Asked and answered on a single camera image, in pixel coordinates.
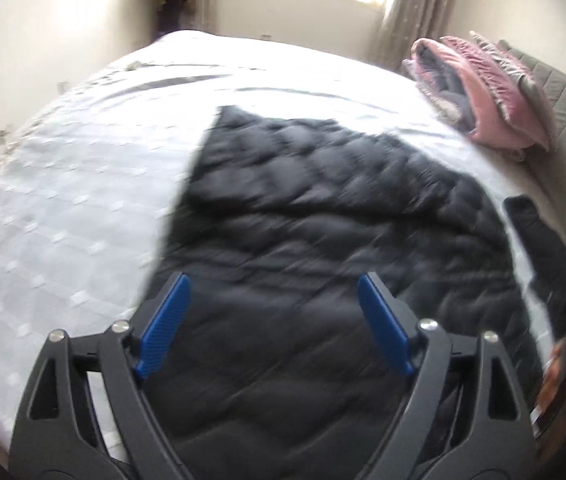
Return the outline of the grey pink pillow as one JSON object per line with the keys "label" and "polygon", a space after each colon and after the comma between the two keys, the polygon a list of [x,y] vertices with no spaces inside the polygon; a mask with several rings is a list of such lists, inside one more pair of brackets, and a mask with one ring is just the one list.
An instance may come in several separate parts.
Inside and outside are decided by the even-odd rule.
{"label": "grey pink pillow", "polygon": [[542,85],[535,79],[532,71],[513,54],[501,49],[474,30],[470,31],[470,36],[477,47],[483,50],[518,87],[544,129],[547,137],[546,151],[551,152],[558,136],[558,127],[553,108]]}

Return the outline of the black quilted puffer jacket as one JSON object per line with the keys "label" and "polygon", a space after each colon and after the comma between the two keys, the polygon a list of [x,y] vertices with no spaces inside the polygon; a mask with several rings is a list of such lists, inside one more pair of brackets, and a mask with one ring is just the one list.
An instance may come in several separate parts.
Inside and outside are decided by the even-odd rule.
{"label": "black quilted puffer jacket", "polygon": [[151,298],[191,302],[143,393],[190,479],[353,479],[407,379],[357,299],[368,272],[448,332],[493,330],[524,398],[542,366],[510,237],[472,177],[397,136],[222,107],[194,159]]}

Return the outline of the folded black garment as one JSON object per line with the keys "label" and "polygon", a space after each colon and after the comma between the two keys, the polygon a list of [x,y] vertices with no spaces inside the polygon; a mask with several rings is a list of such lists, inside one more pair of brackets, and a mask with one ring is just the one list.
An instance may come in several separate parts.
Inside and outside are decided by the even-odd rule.
{"label": "folded black garment", "polygon": [[556,338],[566,336],[566,245],[525,195],[508,197],[504,209],[533,268],[532,289],[546,305]]}

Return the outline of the right grey curtain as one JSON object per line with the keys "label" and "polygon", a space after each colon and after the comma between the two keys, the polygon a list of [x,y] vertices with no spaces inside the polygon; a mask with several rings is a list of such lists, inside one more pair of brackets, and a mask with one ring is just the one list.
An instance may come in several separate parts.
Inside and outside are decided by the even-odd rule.
{"label": "right grey curtain", "polygon": [[397,72],[413,42],[440,36],[452,0],[391,0],[372,41],[370,62]]}

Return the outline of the pink grey folded blanket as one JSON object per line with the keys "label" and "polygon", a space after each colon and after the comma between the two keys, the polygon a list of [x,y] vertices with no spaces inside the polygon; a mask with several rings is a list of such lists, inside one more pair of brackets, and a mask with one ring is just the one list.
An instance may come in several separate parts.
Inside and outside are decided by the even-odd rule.
{"label": "pink grey folded blanket", "polygon": [[486,84],[461,54],[436,40],[420,38],[403,65],[443,122],[486,148],[518,150]]}

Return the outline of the pink velvet pillow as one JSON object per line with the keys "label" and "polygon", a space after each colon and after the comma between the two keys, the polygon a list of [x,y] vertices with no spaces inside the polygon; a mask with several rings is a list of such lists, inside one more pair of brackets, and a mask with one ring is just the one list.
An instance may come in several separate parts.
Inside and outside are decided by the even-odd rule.
{"label": "pink velvet pillow", "polygon": [[516,151],[541,148],[546,151],[547,137],[540,122],[515,83],[473,41],[454,36],[443,36],[440,41],[466,59],[474,72],[486,84],[498,107],[499,114],[513,132]]}

